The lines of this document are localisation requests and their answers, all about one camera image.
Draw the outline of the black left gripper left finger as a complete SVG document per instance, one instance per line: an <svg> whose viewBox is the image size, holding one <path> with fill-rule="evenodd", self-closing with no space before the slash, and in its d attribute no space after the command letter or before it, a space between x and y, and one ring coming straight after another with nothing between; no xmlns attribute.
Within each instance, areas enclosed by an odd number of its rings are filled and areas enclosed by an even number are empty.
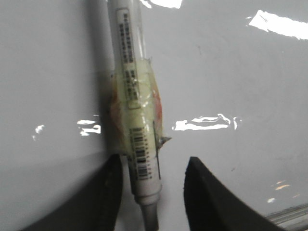
<svg viewBox="0 0 308 231"><path fill-rule="evenodd" d="M68 201L23 230L113 231L122 191L122 163L119 155L113 154Z"/></svg>

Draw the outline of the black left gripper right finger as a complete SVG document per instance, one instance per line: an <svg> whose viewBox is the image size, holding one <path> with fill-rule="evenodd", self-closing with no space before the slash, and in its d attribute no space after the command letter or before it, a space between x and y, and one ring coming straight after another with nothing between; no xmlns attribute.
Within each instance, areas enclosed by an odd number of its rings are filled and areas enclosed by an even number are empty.
<svg viewBox="0 0 308 231"><path fill-rule="evenodd" d="M190 157L183 188L192 231L280 231L224 186L198 157Z"/></svg>

